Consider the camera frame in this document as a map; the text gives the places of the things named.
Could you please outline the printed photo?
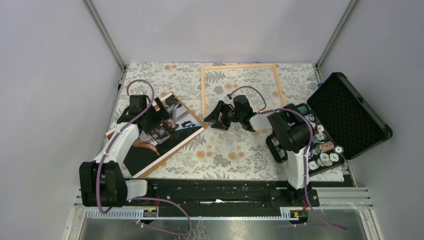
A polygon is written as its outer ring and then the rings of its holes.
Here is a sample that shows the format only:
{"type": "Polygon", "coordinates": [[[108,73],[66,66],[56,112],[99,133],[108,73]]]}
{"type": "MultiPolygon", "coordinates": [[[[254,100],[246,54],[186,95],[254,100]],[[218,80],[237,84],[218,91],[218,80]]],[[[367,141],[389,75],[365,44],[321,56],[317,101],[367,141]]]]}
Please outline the printed photo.
{"type": "Polygon", "coordinates": [[[137,133],[119,167],[125,178],[138,178],[167,160],[205,130],[187,106],[174,94],[150,100],[130,95],[129,105],[116,121],[117,129],[137,133]]]}

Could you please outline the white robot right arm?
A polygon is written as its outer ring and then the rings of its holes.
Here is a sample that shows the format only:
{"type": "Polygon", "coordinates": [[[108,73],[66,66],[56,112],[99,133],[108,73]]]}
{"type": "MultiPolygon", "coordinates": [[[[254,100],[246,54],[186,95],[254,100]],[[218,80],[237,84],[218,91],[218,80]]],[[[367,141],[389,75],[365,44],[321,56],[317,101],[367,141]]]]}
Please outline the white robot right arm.
{"type": "Polygon", "coordinates": [[[309,121],[292,103],[283,108],[255,112],[245,95],[220,100],[204,121],[213,129],[228,130],[231,123],[239,123],[249,132],[271,129],[266,144],[274,160],[288,161],[287,180],[292,189],[287,191],[287,201],[293,206],[301,205],[306,199],[305,188],[310,177],[307,153],[313,139],[309,121]]]}

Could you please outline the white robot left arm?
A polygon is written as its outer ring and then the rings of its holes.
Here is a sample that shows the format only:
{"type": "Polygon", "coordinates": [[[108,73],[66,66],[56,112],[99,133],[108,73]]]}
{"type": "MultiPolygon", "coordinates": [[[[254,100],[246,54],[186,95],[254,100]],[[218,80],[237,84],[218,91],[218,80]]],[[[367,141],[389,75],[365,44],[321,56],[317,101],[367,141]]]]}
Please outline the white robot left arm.
{"type": "Polygon", "coordinates": [[[130,95],[129,106],[116,121],[104,149],[92,161],[79,167],[81,201],[85,207],[123,207],[136,198],[148,206],[155,200],[155,192],[143,179],[127,179],[121,166],[141,131],[148,131],[170,117],[160,98],[130,95]]]}

